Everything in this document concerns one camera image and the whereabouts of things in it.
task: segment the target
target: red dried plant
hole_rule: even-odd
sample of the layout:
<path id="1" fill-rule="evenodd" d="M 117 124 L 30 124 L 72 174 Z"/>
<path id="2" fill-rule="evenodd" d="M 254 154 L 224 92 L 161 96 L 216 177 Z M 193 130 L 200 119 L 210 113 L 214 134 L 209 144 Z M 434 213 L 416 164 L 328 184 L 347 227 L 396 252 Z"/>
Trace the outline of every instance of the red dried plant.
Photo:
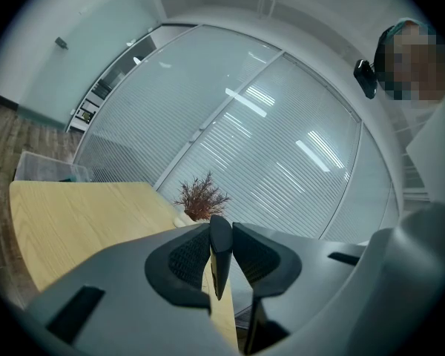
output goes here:
<path id="1" fill-rule="evenodd" d="M 210 171 L 205 179 L 194 178 L 191 186 L 186 181 L 181 184 L 180 200 L 175 200 L 174 204 L 183 205 L 185 213 L 194 221 L 208 220 L 213 214 L 221 215 L 224 203 L 231 199 L 214 186 Z"/>

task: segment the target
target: wooden table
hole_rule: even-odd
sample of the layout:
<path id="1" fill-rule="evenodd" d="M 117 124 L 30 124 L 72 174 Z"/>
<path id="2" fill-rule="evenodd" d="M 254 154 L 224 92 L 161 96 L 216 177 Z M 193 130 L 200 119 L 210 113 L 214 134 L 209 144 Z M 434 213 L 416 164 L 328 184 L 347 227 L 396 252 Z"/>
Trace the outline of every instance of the wooden table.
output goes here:
<path id="1" fill-rule="evenodd" d="M 174 228 L 176 209 L 148 183 L 15 181 L 10 185 L 13 227 L 24 262 L 39 291 L 96 252 Z M 231 285 L 220 301 L 208 262 L 202 290 L 211 319 L 237 348 Z"/>

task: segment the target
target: potted plant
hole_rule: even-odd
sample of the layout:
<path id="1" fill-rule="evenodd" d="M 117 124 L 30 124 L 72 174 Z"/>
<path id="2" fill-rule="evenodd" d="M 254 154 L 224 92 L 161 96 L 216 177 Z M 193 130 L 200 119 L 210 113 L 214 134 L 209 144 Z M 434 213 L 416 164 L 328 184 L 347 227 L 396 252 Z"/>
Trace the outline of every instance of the potted plant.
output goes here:
<path id="1" fill-rule="evenodd" d="M 224 212 L 224 204 L 231 199 L 227 194 L 221 194 L 219 188 L 214 186 L 210 171 L 205 179 L 195 177 L 191 185 L 184 181 L 181 187 L 179 200 L 175 200 L 174 204 L 182 205 L 184 211 L 175 218 L 176 227 L 209 220 L 213 214 L 221 215 Z"/>

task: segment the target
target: person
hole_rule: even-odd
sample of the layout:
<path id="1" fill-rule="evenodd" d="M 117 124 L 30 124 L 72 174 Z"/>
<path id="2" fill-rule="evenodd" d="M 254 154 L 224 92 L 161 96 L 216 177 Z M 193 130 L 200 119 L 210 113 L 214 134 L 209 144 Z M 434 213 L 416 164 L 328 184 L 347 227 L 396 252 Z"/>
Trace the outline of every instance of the person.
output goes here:
<path id="1" fill-rule="evenodd" d="M 400 19 L 378 42 L 374 70 L 395 100 L 440 102 L 445 96 L 445 42 L 433 27 Z"/>

